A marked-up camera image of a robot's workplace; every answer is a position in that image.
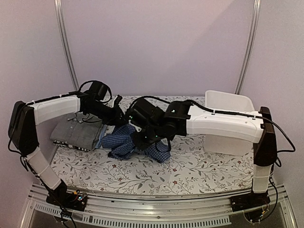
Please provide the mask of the blue checked long sleeve shirt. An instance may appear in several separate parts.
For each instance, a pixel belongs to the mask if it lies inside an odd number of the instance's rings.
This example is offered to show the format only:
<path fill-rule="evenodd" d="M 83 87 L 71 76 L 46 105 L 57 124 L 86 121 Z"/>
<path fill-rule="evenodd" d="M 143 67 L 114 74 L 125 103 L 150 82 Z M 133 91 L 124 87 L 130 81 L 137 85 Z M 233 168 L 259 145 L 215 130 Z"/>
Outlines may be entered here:
<path fill-rule="evenodd" d="M 128 160 L 133 154 L 140 154 L 151 159 L 164 163 L 171 157 L 171 146 L 163 142 L 151 145 L 145 150 L 139 150 L 135 147 L 131 134 L 135 128 L 129 124 L 115 127 L 112 133 L 108 133 L 102 139 L 102 148 L 109 149 L 108 157 L 118 160 Z"/>

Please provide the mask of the grey folded shirt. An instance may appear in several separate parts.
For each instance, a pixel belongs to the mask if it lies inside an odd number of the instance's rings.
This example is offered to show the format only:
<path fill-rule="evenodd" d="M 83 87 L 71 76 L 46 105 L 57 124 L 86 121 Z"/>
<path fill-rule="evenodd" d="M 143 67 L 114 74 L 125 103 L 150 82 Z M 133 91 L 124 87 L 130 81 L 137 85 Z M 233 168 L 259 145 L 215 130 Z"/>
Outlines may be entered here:
<path fill-rule="evenodd" d="M 50 140 L 94 150 L 103 126 L 102 120 L 92 114 L 67 114 L 54 128 Z"/>

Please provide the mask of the left aluminium frame post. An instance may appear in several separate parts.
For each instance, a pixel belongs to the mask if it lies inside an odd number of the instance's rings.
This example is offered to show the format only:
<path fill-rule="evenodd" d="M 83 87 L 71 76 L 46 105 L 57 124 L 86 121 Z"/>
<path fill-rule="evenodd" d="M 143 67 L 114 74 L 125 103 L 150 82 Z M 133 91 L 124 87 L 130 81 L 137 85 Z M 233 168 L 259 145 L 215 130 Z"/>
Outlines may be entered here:
<path fill-rule="evenodd" d="M 69 48 L 69 43 L 68 43 L 68 37 L 67 37 L 67 30 L 65 27 L 65 20 L 64 20 L 64 13 L 63 13 L 63 8 L 62 8 L 62 1 L 61 0 L 54 0 L 54 6 L 55 6 L 55 13 L 56 13 L 56 18 L 57 18 L 57 24 L 58 24 L 58 29 L 59 29 L 59 34 L 61 38 L 61 43 L 67 63 L 67 68 L 71 77 L 71 82 L 73 85 L 73 88 L 75 90 L 79 89 L 79 82 L 76 77 L 76 72 L 72 60 L 72 55 L 71 51 Z"/>

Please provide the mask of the aluminium frame post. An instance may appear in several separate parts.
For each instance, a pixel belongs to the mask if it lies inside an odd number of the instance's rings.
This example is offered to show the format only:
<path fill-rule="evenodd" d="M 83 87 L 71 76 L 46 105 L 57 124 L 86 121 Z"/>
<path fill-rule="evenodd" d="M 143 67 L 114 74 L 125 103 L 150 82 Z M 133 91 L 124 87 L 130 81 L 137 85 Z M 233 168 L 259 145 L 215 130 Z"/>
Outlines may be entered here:
<path fill-rule="evenodd" d="M 237 94 L 237 95 L 241 94 L 243 84 L 244 84 L 244 81 L 246 78 L 247 69 L 249 66 L 250 57 L 251 57 L 251 53 L 252 53 L 254 42 L 255 42 L 255 36 L 256 36 L 258 21 L 259 21 L 260 8 L 261 8 L 261 0 L 254 0 L 251 24 L 250 24 L 250 29 L 249 29 L 249 35 L 248 35 L 245 55 L 244 55 L 241 70 L 239 73 L 239 78 L 238 78 L 236 89 L 235 89 L 235 94 Z"/>
<path fill-rule="evenodd" d="M 71 82 L 73 85 L 73 88 L 75 90 L 79 89 L 79 82 L 76 77 L 76 72 L 72 60 L 72 55 L 71 51 L 69 48 L 69 43 L 68 43 L 68 37 L 67 37 L 67 30 L 65 27 L 65 20 L 64 20 L 64 13 L 63 13 L 63 8 L 62 8 L 62 1 L 61 0 L 54 0 L 54 6 L 55 6 L 55 13 L 56 13 L 56 18 L 57 18 L 57 24 L 58 24 L 58 29 L 59 29 L 59 34 L 61 38 L 61 43 L 67 63 L 67 68 L 71 77 Z"/>

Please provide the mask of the right aluminium frame post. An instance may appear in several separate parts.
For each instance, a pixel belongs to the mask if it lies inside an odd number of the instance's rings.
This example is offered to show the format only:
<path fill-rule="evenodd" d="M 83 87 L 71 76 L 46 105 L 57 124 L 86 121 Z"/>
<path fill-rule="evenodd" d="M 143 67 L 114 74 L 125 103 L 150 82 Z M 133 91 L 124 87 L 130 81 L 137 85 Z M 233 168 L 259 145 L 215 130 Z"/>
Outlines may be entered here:
<path fill-rule="evenodd" d="M 241 70 L 239 73 L 239 78 L 238 78 L 236 89 L 235 89 L 235 94 L 237 94 L 237 95 L 241 94 L 243 84 L 244 84 L 244 81 L 246 78 L 247 69 L 249 66 L 250 57 L 251 57 L 251 53 L 252 53 L 254 42 L 255 42 L 255 36 L 256 36 L 258 21 L 259 21 L 260 8 L 261 8 L 261 0 L 254 0 L 251 24 L 250 24 L 250 29 L 249 29 L 249 35 L 248 35 L 245 55 L 244 55 Z"/>

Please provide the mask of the floral white tablecloth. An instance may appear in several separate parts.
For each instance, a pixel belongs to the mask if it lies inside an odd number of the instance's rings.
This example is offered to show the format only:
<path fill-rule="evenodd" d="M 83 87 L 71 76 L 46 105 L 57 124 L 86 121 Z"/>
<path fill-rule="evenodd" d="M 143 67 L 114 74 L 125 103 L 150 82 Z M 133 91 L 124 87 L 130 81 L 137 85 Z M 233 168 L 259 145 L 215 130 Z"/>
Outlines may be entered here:
<path fill-rule="evenodd" d="M 176 136 L 164 163 L 134 153 L 120 161 L 108 150 L 83 152 L 58 147 L 51 161 L 70 187 L 139 195 L 190 195 L 251 188 L 253 151 L 242 156 L 209 153 L 203 135 Z"/>

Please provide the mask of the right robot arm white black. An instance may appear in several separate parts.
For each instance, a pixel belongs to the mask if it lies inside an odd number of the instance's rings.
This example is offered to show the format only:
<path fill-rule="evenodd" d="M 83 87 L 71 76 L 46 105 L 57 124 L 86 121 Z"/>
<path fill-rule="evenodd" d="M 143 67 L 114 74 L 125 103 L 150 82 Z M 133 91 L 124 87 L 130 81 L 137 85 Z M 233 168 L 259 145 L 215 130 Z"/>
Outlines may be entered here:
<path fill-rule="evenodd" d="M 233 112 L 214 110 L 193 100 L 171 102 L 166 111 L 139 98 L 127 109 L 128 122 L 135 127 L 132 140 L 140 150 L 176 135 L 204 134 L 243 140 L 253 145 L 252 192 L 246 195 L 249 207 L 256 207 L 268 189 L 271 167 L 277 160 L 274 123 L 268 108 Z"/>

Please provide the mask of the white plastic basket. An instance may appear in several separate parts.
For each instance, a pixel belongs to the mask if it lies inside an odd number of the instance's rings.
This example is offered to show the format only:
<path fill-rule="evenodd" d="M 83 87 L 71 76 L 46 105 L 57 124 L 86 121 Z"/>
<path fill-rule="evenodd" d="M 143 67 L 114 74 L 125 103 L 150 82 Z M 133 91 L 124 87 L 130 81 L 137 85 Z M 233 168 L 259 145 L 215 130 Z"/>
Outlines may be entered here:
<path fill-rule="evenodd" d="M 250 98 L 220 91 L 208 90 L 205 92 L 205 106 L 211 109 L 251 112 L 255 108 Z M 227 155 L 244 156 L 252 149 L 252 143 L 241 139 L 206 135 L 204 151 Z"/>

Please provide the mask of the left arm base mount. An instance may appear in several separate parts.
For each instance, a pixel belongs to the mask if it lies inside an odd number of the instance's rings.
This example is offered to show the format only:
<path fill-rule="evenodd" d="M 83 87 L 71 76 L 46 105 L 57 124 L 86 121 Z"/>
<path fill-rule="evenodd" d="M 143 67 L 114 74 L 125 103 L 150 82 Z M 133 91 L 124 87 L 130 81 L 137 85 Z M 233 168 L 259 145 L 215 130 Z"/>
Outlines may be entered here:
<path fill-rule="evenodd" d="M 48 193 L 46 202 L 66 209 L 85 211 L 87 194 L 79 190 L 73 192 L 51 191 Z"/>

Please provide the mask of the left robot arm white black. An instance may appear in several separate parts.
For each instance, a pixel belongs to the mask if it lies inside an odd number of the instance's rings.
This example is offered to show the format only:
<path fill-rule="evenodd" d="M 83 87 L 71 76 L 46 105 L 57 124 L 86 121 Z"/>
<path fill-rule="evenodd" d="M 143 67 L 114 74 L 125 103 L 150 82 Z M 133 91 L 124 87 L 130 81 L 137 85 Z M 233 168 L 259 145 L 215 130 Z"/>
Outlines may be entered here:
<path fill-rule="evenodd" d="M 48 120 L 78 112 L 92 114 L 105 125 L 124 125 L 126 120 L 119 106 L 121 99 L 118 95 L 115 99 L 106 101 L 97 93 L 74 91 L 30 103 L 18 101 L 14 104 L 8 129 L 9 143 L 16 147 L 14 152 L 24 158 L 27 166 L 33 169 L 41 182 L 53 190 L 51 196 L 60 206 L 67 206 L 71 197 L 59 188 L 64 182 L 41 152 L 36 127 Z"/>

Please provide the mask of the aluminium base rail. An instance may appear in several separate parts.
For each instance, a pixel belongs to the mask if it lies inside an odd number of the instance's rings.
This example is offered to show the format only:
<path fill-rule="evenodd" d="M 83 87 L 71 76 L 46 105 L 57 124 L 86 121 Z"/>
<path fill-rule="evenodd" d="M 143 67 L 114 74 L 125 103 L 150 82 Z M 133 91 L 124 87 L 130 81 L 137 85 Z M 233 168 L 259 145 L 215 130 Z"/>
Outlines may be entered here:
<path fill-rule="evenodd" d="M 254 223 L 247 215 L 258 208 L 233 211 L 230 198 L 245 190 L 207 195 L 136 196 L 90 192 L 84 211 L 71 217 L 46 202 L 47 191 L 33 184 L 21 218 L 23 228 L 296 228 L 298 224 L 283 185 L 268 190 L 265 219 Z"/>

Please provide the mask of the light blue folded shirt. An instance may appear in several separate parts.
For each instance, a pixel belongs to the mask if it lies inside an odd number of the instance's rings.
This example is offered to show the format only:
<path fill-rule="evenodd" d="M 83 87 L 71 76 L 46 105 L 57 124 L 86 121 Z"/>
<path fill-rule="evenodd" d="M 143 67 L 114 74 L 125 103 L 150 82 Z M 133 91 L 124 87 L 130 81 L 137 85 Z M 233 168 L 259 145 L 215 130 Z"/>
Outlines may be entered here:
<path fill-rule="evenodd" d="M 99 148 L 102 147 L 102 139 L 105 136 L 106 130 L 107 130 L 107 126 L 104 125 L 101 129 L 101 132 L 100 132 L 99 136 L 98 136 L 98 140 L 95 144 L 95 149 L 99 149 Z"/>

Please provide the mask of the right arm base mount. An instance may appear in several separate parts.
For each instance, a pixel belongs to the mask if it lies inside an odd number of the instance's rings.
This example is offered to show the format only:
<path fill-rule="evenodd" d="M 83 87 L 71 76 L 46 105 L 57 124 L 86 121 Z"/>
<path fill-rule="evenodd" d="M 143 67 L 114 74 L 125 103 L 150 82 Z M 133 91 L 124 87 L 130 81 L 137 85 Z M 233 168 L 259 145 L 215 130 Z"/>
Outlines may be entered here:
<path fill-rule="evenodd" d="M 229 198 L 233 212 L 242 211 L 254 207 L 260 207 L 270 203 L 268 193 L 254 193 L 236 195 Z"/>

